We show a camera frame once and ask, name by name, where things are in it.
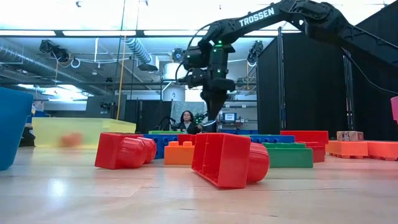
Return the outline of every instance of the robotic arm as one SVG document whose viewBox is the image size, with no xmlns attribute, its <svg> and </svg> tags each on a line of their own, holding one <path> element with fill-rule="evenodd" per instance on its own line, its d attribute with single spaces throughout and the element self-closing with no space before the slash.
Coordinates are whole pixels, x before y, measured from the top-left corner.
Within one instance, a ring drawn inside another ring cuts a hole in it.
<svg viewBox="0 0 398 224">
<path fill-rule="evenodd" d="M 209 120 L 216 119 L 227 91 L 235 90 L 234 81 L 226 78 L 228 54 L 235 52 L 231 44 L 244 34 L 280 21 L 291 23 L 320 42 L 362 53 L 394 69 L 398 66 L 397 46 L 351 25 L 331 4 L 282 0 L 244 17 L 213 22 L 198 46 L 188 46 L 184 52 L 182 64 L 192 74 L 181 81 L 190 88 L 203 86 L 201 97 L 207 104 Z"/>
</svg>

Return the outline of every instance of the duct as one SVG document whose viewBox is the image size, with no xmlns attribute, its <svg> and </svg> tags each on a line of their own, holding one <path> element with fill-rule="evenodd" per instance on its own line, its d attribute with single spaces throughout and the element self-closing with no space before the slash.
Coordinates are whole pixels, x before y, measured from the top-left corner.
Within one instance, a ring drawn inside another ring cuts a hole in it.
<svg viewBox="0 0 398 224">
<path fill-rule="evenodd" d="M 141 63 L 138 65 L 141 71 L 154 72 L 159 70 L 159 59 L 155 55 L 149 54 L 139 39 L 128 38 L 125 44 Z"/>
<path fill-rule="evenodd" d="M 140 63 L 149 63 L 152 59 L 150 54 L 145 49 L 141 41 L 137 38 L 128 38 L 125 41 L 126 46 L 131 50 L 132 53 L 136 54 L 136 58 Z"/>
<path fill-rule="evenodd" d="M 20 52 L 22 52 L 22 49 L 16 44 L 5 39 L 0 40 L 0 60 L 3 62 L 23 62 L 23 64 L 20 65 L 22 69 L 40 75 L 41 77 L 47 77 L 49 79 L 54 78 L 55 68 L 47 65 L 44 58 L 37 58 L 37 55 L 28 53 L 26 50 L 23 51 L 23 54 Z M 84 83 L 86 81 L 81 75 L 62 67 L 58 68 L 58 79 L 61 82 Z M 111 94 L 97 86 L 84 86 L 83 89 L 91 93 L 100 93 L 103 95 Z"/>
</svg>

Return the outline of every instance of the pipe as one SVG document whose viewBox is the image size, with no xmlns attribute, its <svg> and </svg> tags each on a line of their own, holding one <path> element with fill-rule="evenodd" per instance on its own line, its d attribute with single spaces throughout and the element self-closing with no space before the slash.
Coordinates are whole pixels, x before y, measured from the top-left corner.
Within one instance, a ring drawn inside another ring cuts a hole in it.
<svg viewBox="0 0 398 224">
<path fill-rule="evenodd" d="M 38 58 L 37 55 L 28 53 L 26 50 L 23 51 L 23 54 L 20 52 L 22 52 L 22 49 L 16 44 L 13 44 L 5 39 L 0 40 L 0 60 L 7 62 L 23 62 L 23 64 L 20 65 L 21 69 L 35 73 L 42 77 L 51 79 L 54 78 L 56 69 L 47 65 L 48 62 L 44 58 Z M 58 68 L 58 77 L 61 82 L 76 82 L 77 86 L 86 81 L 81 75 L 62 67 Z M 102 88 L 98 88 L 97 86 L 89 85 L 85 86 L 84 89 L 92 93 L 110 95 L 110 92 L 105 91 Z"/>
<path fill-rule="evenodd" d="M 124 43 L 126 43 L 126 46 L 131 50 L 132 53 L 136 54 L 136 58 L 141 63 L 149 63 L 152 60 L 150 54 L 139 39 L 128 38 Z"/>
</svg>

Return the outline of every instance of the black curtain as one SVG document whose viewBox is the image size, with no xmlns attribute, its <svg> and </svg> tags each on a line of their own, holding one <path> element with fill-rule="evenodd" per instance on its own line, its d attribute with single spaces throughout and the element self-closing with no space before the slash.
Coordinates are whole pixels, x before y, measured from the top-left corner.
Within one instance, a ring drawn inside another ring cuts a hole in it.
<svg viewBox="0 0 398 224">
<path fill-rule="evenodd" d="M 126 111 L 126 114 L 129 114 L 129 119 L 134 119 L 134 113 L 136 113 L 136 121 L 137 129 L 136 133 L 148 133 L 149 131 L 154 130 L 154 128 L 159 124 L 160 120 L 164 116 L 170 116 L 172 112 L 172 102 L 171 101 L 163 101 L 159 100 L 142 100 L 139 101 L 138 104 L 135 100 L 131 100 L 132 103 L 127 101 L 129 111 Z"/>
<path fill-rule="evenodd" d="M 259 134 L 279 134 L 279 69 L 276 39 L 262 51 L 257 64 L 257 125 Z"/>
<path fill-rule="evenodd" d="M 260 134 L 280 131 L 277 40 L 259 57 L 257 116 Z M 284 34 L 285 118 L 288 130 L 347 130 L 343 55 L 304 34 Z"/>
<path fill-rule="evenodd" d="M 340 48 L 284 34 L 287 130 L 347 130 L 343 55 Z"/>
<path fill-rule="evenodd" d="M 398 1 L 375 13 L 357 26 L 394 45 L 398 45 Z M 352 52 L 352 58 L 376 85 L 398 91 L 398 73 L 376 66 Z M 392 119 L 390 98 L 395 96 L 372 86 L 352 65 L 354 86 L 354 119 L 356 129 L 369 140 L 398 140 L 398 127 Z"/>
<path fill-rule="evenodd" d="M 139 100 L 127 100 L 126 112 L 124 113 L 124 121 L 136 123 L 139 109 Z"/>
</svg>

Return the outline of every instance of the person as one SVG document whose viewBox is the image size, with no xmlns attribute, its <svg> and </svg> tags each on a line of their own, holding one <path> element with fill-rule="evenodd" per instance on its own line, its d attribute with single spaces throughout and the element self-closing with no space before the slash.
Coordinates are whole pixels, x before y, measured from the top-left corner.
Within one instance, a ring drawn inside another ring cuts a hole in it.
<svg viewBox="0 0 398 224">
<path fill-rule="evenodd" d="M 191 111 L 186 110 L 181 114 L 180 123 L 178 124 L 178 129 L 188 134 L 198 134 L 202 130 L 202 126 L 195 125 L 193 122 L 193 114 Z"/>
</svg>

